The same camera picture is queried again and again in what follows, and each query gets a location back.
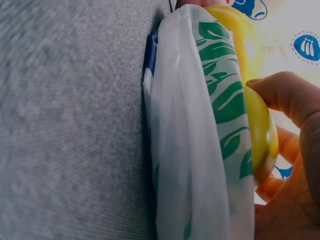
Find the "yellow plastic toy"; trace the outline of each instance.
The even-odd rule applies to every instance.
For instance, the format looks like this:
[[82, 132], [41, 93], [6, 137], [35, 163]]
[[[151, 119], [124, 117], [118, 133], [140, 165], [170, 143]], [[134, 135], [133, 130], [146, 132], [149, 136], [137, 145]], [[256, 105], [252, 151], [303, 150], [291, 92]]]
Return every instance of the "yellow plastic toy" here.
[[263, 99], [245, 86], [260, 77], [262, 49], [258, 33], [250, 19], [233, 7], [213, 5], [205, 8], [227, 30], [232, 32], [240, 74], [243, 81], [244, 101], [248, 114], [252, 166], [255, 184], [261, 186], [271, 174], [279, 151], [278, 133], [269, 109]]

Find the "white plastic bag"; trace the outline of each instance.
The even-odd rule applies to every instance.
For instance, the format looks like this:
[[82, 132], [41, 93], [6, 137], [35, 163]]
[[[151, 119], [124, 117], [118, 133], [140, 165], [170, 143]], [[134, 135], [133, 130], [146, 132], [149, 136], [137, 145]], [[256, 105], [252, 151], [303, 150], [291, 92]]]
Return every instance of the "white plastic bag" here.
[[[226, 34], [217, 37], [215, 28]], [[244, 106], [237, 56], [203, 57], [214, 44], [234, 47], [195, 5], [170, 14], [148, 42], [143, 87], [159, 240], [254, 238], [248, 117], [235, 108]], [[226, 118], [230, 109], [236, 113]]]

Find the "gray fabric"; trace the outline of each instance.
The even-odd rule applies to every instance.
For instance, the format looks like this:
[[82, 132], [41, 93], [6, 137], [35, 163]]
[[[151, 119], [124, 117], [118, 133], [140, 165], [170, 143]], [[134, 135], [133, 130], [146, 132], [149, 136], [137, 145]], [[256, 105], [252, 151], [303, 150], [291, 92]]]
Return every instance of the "gray fabric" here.
[[0, 0], [0, 240], [155, 239], [142, 96], [168, 0]]

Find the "green leaf pattern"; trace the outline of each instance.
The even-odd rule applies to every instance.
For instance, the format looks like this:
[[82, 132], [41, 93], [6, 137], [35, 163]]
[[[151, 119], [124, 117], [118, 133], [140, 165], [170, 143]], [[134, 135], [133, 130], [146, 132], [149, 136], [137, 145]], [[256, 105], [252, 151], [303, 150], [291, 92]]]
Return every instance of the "green leaf pattern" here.
[[[225, 171], [227, 173], [227, 167], [230, 166], [230, 164], [226, 165], [226, 161], [229, 163], [232, 161], [233, 168], [239, 166], [236, 176], [236, 181], [239, 182], [247, 176], [252, 176], [253, 168], [251, 144], [248, 144], [248, 142], [250, 143], [250, 139], [248, 140], [250, 135], [243, 134], [245, 131], [249, 131], [248, 117], [246, 116], [243, 86], [232, 36], [218, 21], [199, 22], [198, 33], [192, 32], [217, 124]], [[226, 134], [226, 124], [238, 126], [239, 122], [242, 126], [238, 129], [231, 127]], [[152, 176], [156, 192], [158, 191], [158, 177], [159, 164], [154, 169]], [[229, 202], [231, 205], [235, 205], [235, 202], [232, 202], [230, 198]], [[186, 220], [184, 240], [190, 239], [192, 234], [191, 216]]]

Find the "human hand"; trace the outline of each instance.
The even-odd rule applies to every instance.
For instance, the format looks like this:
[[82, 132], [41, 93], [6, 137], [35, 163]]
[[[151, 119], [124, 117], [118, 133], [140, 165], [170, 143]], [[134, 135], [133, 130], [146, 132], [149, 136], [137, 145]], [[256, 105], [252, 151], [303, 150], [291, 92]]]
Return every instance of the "human hand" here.
[[267, 205], [255, 207], [255, 239], [320, 239], [320, 88], [291, 72], [247, 86], [301, 129], [298, 136], [278, 128], [279, 153], [293, 170], [287, 181], [270, 177], [257, 190]]

